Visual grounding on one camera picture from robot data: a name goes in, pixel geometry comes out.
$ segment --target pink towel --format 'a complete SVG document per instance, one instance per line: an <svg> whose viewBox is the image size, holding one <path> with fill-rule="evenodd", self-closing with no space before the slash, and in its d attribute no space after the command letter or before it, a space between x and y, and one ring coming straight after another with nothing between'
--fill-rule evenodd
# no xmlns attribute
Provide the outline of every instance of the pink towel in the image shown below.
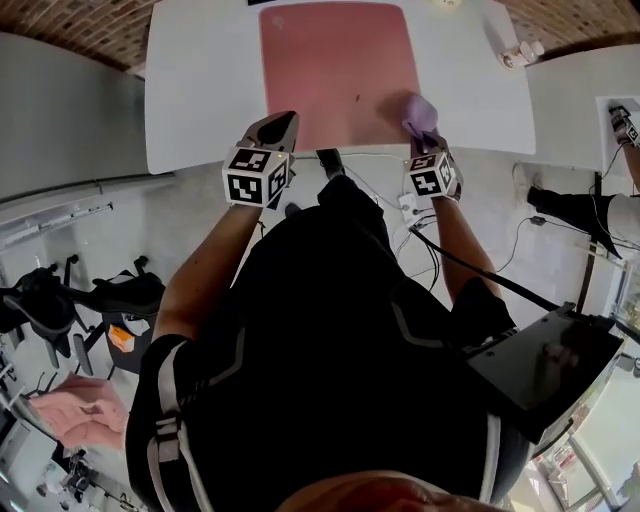
<svg viewBox="0 0 640 512"><path fill-rule="evenodd" d="M53 391L29 401L67 448L124 447L129 414L109 381L70 374Z"/></svg>

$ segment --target bottle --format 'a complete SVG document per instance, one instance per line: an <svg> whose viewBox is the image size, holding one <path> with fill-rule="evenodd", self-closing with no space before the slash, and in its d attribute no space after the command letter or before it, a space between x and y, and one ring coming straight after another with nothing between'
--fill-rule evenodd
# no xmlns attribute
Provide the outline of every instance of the bottle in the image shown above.
<svg viewBox="0 0 640 512"><path fill-rule="evenodd" d="M505 68L514 69L533 64L543 53L544 47L540 41L531 44L523 41L518 46L502 52L498 57Z"/></svg>

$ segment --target purple cloth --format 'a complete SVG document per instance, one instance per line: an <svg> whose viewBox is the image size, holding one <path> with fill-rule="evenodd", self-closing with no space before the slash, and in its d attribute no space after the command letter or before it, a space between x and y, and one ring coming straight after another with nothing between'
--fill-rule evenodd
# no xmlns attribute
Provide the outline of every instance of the purple cloth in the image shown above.
<svg viewBox="0 0 640 512"><path fill-rule="evenodd" d="M411 157L422 154L414 139L423 141L423 133L438 135L438 109L419 94L413 94L407 102L402 126L411 134Z"/></svg>

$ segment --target brick wall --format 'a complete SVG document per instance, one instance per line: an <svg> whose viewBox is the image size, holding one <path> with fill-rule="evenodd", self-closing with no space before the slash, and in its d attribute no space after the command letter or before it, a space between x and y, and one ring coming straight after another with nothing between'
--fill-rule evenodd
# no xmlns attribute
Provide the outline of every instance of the brick wall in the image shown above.
<svg viewBox="0 0 640 512"><path fill-rule="evenodd" d="M145 61L151 12L158 1L0 0L0 30L125 70ZM520 39L541 40L550 56L640 43L640 14L630 0L501 1Z"/></svg>

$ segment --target power strip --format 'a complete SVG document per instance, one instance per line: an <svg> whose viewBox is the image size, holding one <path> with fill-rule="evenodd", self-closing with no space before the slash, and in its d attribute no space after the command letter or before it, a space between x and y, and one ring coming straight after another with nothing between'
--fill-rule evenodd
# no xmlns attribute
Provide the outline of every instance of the power strip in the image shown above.
<svg viewBox="0 0 640 512"><path fill-rule="evenodd" d="M400 208L402 212L402 218L407 227L413 226L420 220L420 210L418 210L418 203L416 201L415 194L405 194L398 197Z"/></svg>

